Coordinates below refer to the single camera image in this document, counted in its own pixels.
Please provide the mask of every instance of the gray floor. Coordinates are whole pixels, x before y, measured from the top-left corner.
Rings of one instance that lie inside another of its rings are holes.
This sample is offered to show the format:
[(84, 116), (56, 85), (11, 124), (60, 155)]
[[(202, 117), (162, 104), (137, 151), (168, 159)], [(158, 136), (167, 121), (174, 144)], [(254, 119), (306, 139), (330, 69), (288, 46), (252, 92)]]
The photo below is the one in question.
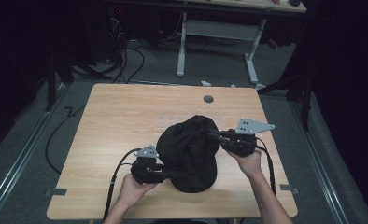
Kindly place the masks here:
[[(139, 42), (131, 43), (132, 47)], [(249, 83), (247, 68), (242, 54), (227, 52), (226, 49), (234, 46), (206, 47), (202, 50), (189, 49), (187, 51), (186, 75), (177, 78), (177, 46), (167, 47), (160, 45), (152, 47), (147, 43), (138, 49), (145, 56), (145, 63), (133, 81), (152, 81), (163, 83), (176, 83), (181, 85), (201, 85), (201, 80), (211, 83), (213, 86), (230, 86), (234, 83), (237, 87), (253, 88)], [(273, 50), (268, 46), (260, 45), (254, 58), (255, 69), (259, 81), (263, 85), (272, 84), (279, 80), (284, 67), (287, 64), (295, 46), (283, 47)], [(127, 78), (141, 64), (140, 55), (128, 50), (128, 65), (124, 75)], [(101, 82), (91, 77), (76, 76), (76, 81), (68, 88), (61, 102), (50, 114), (45, 129), (35, 142), (29, 161), (18, 175), (13, 189), (6, 198), (3, 198), (0, 207), (0, 223), (89, 223), (89, 220), (49, 220), (46, 212), (50, 197), (45, 196), (48, 189), (56, 186), (59, 176), (47, 165), (45, 160), (45, 146), (53, 130), (67, 116), (66, 106), (74, 109), (85, 105), (92, 85)], [(293, 218), (297, 223), (368, 223), (368, 207), (361, 198), (345, 164), (337, 153), (329, 131), (318, 111), (315, 98), (312, 99), (312, 110), (309, 117), (310, 132), (304, 134), (298, 124), (296, 106), (299, 103), (287, 102), (285, 91), (273, 91), (261, 95), (262, 106), (270, 123), (277, 128), (273, 130), (273, 136), (279, 155), (283, 162), (288, 180), (291, 185), (299, 190), (294, 194), (299, 213)], [(10, 168), (26, 146), (37, 123), (45, 116), (47, 106), (47, 88), (43, 85), (37, 98), (25, 108), (16, 120), (15, 126), (7, 135), (0, 146), (0, 186), (4, 178), (9, 175)], [(62, 169), (71, 141), (75, 135), (81, 115), (69, 119), (53, 136), (50, 141), (50, 160), (59, 169)], [(329, 180), (336, 190), (334, 195), (342, 205), (345, 220), (339, 221), (332, 212), (333, 206), (326, 200), (326, 192), (323, 183), (320, 183), (315, 168), (314, 158), (309, 153), (309, 141), (311, 137), (314, 148), (322, 161)], [(246, 218), (244, 223), (261, 223), (259, 218)]]

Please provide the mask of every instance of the hand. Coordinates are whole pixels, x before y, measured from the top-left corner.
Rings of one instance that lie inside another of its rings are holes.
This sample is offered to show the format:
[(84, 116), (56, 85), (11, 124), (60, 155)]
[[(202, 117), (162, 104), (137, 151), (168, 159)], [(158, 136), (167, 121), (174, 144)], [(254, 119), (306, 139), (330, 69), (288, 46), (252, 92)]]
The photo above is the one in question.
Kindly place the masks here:
[(248, 177), (252, 178), (255, 175), (261, 174), (261, 154), (262, 151), (255, 149), (254, 153), (246, 157), (240, 157), (230, 151), (227, 153), (237, 160), (240, 170)]
[(132, 175), (126, 175), (123, 178), (122, 186), (120, 187), (120, 196), (116, 204), (125, 209), (135, 206), (147, 191), (155, 188), (158, 184), (144, 184), (141, 185), (135, 181)]

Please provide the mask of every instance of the wooden table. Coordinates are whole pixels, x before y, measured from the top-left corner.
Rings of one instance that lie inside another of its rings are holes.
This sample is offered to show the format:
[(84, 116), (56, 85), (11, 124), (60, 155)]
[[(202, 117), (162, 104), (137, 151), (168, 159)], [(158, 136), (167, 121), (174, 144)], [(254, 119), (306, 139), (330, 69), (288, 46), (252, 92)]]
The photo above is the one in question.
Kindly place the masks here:
[[(214, 102), (206, 103), (205, 95), (213, 96)], [(249, 88), (96, 84), (56, 186), (67, 192), (52, 196), (48, 217), (102, 218), (109, 181), (123, 155), (133, 148), (156, 145), (167, 127), (193, 115), (212, 118), (221, 131), (235, 128), (243, 117), (267, 122), (257, 92)], [(257, 136), (274, 162), (277, 198), (293, 217), (297, 207), (291, 192), (280, 190), (288, 180), (271, 132)], [(236, 161), (223, 149), (216, 159), (218, 176), (210, 189), (183, 193), (167, 179), (149, 191), (126, 218), (259, 217), (251, 186)], [(135, 161), (135, 156), (126, 161)], [(266, 156), (262, 170), (269, 179)], [(112, 202), (129, 173), (129, 165), (120, 168)]]

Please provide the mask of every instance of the person's right hand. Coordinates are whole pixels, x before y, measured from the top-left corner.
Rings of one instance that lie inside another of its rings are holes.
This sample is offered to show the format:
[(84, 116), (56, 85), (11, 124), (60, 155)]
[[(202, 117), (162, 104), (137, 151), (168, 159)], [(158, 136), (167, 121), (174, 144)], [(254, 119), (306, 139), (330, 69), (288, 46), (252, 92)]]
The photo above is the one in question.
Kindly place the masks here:
[(248, 177), (254, 177), (262, 172), (261, 170), (261, 154), (262, 151), (255, 149), (254, 153), (246, 157), (240, 157), (230, 151), (227, 153), (237, 160), (240, 170)]

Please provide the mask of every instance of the metal bracket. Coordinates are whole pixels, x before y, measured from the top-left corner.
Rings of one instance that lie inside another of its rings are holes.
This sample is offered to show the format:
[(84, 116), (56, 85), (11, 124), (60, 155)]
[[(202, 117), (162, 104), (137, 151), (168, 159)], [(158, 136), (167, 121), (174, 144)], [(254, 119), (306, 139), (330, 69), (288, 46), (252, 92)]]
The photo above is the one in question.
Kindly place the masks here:
[(140, 149), (134, 153), (136, 157), (144, 157), (144, 158), (159, 158), (159, 154), (154, 145), (149, 145)]
[(262, 123), (252, 119), (241, 118), (234, 132), (238, 134), (256, 134), (273, 130), (274, 128), (274, 124)]

